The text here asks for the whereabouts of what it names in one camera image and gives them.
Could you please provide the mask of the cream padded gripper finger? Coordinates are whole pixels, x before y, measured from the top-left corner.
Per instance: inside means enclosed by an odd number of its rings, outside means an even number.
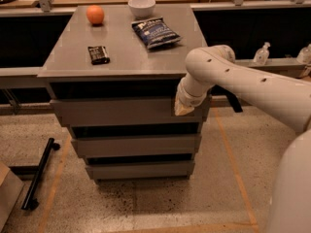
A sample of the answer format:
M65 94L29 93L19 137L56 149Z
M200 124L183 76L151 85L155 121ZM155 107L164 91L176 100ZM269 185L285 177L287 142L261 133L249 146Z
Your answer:
M177 117L185 116L194 110L193 97L187 93L178 92L175 97L174 113Z

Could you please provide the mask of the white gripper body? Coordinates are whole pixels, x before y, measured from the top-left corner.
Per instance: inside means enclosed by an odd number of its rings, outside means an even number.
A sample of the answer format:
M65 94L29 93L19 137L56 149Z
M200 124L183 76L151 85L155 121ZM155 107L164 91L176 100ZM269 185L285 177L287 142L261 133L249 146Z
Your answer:
M206 98L207 86L194 78L182 78L177 87L175 108L195 108Z

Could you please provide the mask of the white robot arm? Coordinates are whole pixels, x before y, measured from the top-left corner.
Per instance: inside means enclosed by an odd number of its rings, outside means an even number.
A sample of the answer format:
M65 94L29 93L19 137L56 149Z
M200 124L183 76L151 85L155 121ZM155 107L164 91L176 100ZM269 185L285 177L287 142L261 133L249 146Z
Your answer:
M266 233L311 233L311 83L235 63L231 47L191 50L178 84L175 114L186 115L218 85L297 133L275 180Z

